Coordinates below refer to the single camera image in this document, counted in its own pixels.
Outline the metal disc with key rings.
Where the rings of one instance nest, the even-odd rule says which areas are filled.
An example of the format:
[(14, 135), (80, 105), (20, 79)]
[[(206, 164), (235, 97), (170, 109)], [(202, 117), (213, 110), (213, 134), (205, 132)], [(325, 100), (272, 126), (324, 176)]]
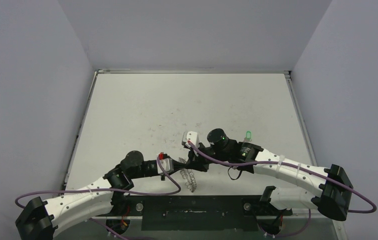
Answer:
[(191, 169), (180, 169), (180, 175), (182, 176), (183, 180), (185, 181), (185, 187), (191, 192), (194, 193), (197, 189), (197, 183), (194, 173)]

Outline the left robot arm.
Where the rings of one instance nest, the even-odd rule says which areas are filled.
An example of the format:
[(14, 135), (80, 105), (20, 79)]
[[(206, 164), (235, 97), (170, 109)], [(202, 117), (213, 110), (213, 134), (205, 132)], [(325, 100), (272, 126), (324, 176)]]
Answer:
[(104, 176), (78, 190), (66, 190), (54, 198), (37, 196), (30, 200), (15, 221), (20, 238), (51, 240), (92, 217), (121, 215), (130, 208), (124, 194), (133, 193), (134, 179), (166, 177), (185, 166), (165, 153), (160, 153), (155, 160), (145, 161), (141, 152), (130, 151)]

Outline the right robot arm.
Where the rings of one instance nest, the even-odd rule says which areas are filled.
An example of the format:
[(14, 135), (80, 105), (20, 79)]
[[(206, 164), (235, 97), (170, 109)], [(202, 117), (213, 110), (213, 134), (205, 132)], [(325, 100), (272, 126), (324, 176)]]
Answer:
[(291, 188), (267, 186), (259, 201), (263, 213), (310, 209), (332, 220), (347, 219), (353, 185), (342, 167), (300, 163), (259, 145), (230, 139), (221, 128), (213, 129), (207, 140), (210, 145), (205, 147), (197, 132), (183, 134), (181, 144), (189, 149), (189, 169), (206, 172), (210, 164), (223, 164), (293, 185)]

